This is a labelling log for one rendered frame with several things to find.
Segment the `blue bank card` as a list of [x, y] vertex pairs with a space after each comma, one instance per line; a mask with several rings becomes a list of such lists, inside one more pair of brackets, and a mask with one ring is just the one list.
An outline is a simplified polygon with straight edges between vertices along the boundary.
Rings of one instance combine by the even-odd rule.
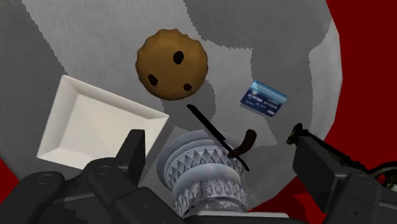
[[287, 101], [287, 96], [257, 81], [251, 84], [240, 103], [267, 116], [273, 117]]

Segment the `white square plate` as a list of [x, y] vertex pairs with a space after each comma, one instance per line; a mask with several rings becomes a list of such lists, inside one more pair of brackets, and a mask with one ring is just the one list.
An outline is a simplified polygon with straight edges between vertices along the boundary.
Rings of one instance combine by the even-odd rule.
[[169, 116], [67, 75], [60, 79], [37, 157], [83, 169], [114, 157], [132, 129], [145, 131], [150, 152]]

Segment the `round grey table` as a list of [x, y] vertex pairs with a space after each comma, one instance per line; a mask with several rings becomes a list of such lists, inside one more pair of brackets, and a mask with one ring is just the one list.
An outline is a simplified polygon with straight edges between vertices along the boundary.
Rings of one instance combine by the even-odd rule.
[[[138, 80], [137, 50], [160, 29], [179, 29], [208, 54], [207, 79], [191, 97], [162, 101]], [[339, 35], [326, 0], [0, 0], [0, 156], [18, 178], [78, 173], [36, 157], [64, 74], [169, 115], [141, 181], [168, 204], [157, 155], [166, 142], [201, 128], [187, 104], [236, 139], [254, 129], [243, 179], [251, 208], [295, 177], [295, 151], [286, 144], [294, 125], [326, 137], [342, 85]], [[240, 103], [254, 80], [288, 97], [273, 117]]]

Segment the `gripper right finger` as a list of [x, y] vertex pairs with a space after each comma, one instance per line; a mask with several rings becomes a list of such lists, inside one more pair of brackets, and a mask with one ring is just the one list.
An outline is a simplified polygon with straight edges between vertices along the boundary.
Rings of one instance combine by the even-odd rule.
[[367, 169], [301, 123], [287, 141], [293, 170], [326, 217], [323, 224], [397, 224], [397, 162]]

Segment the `grey patterned vase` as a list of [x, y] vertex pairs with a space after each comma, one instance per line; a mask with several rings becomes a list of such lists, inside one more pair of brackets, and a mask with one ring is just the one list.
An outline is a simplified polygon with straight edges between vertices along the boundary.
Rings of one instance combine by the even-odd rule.
[[201, 211], [247, 211], [243, 165], [205, 130], [167, 142], [157, 160], [160, 181], [173, 194], [172, 208], [187, 217]]

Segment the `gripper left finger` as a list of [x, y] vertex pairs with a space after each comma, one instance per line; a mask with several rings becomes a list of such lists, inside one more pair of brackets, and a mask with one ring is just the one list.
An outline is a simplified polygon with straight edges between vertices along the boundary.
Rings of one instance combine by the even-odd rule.
[[[148, 187], [138, 187], [146, 161], [145, 132], [131, 130], [116, 157], [89, 162], [83, 185], [95, 195], [113, 224], [186, 224]], [[0, 224], [38, 224], [66, 191], [64, 176], [41, 171], [24, 177], [0, 204]]]

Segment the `brown chocolate chip cookie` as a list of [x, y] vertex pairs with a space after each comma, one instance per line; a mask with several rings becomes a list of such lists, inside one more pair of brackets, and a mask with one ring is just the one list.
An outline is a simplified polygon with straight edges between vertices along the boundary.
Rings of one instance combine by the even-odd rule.
[[178, 29], [160, 29], [137, 51], [139, 81], [157, 98], [175, 101], [195, 94], [207, 76], [202, 44]]

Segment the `thin black stick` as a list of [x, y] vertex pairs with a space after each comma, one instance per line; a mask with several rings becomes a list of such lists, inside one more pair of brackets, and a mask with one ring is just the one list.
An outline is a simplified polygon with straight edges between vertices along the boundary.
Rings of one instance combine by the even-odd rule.
[[[218, 131], [218, 129], [192, 104], [188, 104], [187, 108], [198, 118], [198, 120], [206, 127], [206, 129], [219, 141], [219, 143], [228, 151], [231, 152], [233, 149], [225, 142], [225, 137]], [[243, 159], [236, 158], [245, 168], [246, 171], [250, 171], [247, 164]]]

